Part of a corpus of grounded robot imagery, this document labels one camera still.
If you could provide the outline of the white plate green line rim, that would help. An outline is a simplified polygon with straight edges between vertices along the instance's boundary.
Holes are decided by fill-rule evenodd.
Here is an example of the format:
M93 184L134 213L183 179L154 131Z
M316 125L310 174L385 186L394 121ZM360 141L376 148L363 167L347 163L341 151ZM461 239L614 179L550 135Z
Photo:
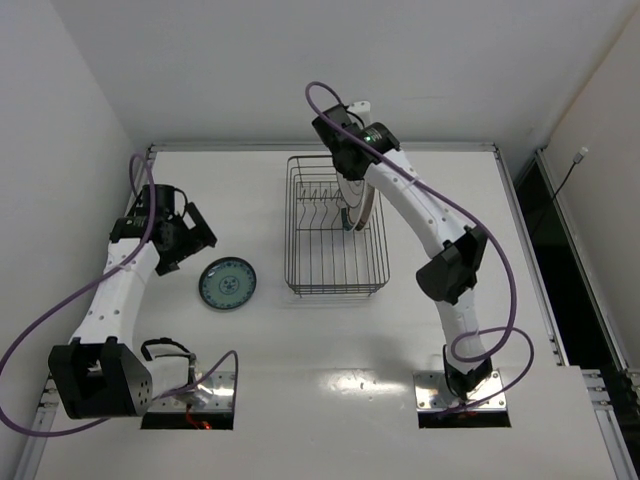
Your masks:
M347 180L340 173L336 173L336 179L344 202L344 206L341 209L346 208L348 210L350 221L353 224L351 231L357 231L355 227L359 218L364 186L368 182L366 180Z

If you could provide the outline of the green red rimmed plate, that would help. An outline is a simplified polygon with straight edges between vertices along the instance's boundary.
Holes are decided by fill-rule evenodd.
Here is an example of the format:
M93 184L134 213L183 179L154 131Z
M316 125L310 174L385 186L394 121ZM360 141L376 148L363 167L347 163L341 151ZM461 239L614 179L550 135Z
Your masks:
M373 186L366 183L364 186L363 196L360 205L360 213L355 229L360 231L365 228L371 216L376 197L376 190Z
M343 230L346 232L350 232L353 229L353 224L350 221L348 210L346 208L343 208L340 210L340 213Z

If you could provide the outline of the blue floral green plate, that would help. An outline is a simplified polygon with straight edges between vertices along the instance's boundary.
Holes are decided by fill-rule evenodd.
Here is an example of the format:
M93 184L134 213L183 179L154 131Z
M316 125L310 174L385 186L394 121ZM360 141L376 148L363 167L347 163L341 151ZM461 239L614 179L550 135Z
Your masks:
M198 293L206 306L233 311L246 304L257 287L257 274L246 260L227 256L210 263L201 273Z

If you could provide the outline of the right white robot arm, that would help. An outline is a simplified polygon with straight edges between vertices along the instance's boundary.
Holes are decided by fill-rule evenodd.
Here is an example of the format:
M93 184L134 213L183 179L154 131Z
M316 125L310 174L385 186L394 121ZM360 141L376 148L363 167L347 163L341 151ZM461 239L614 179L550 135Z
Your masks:
M389 160L384 162L372 155L321 117L312 121L331 152L337 172L349 181L365 181L381 193L422 244L428 262L416 272L416 281L435 302L440 316L447 386L452 395L465 401L492 370L489 359L460 360L486 353L478 334L474 287L487 236L418 187L419 177L407 154L383 124L376 122L361 129L341 105L326 110L325 115Z

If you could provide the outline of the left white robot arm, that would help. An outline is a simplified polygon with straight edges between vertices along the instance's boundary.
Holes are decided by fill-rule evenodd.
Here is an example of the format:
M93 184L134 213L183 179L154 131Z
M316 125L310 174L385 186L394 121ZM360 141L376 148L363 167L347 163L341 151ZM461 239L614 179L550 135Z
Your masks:
M133 342L150 278L217 242L194 203L176 209L181 193L166 184L141 189L109 235L108 279L69 343L51 350L49 370L72 419L140 417L155 398L195 380L193 353L152 357L136 354Z

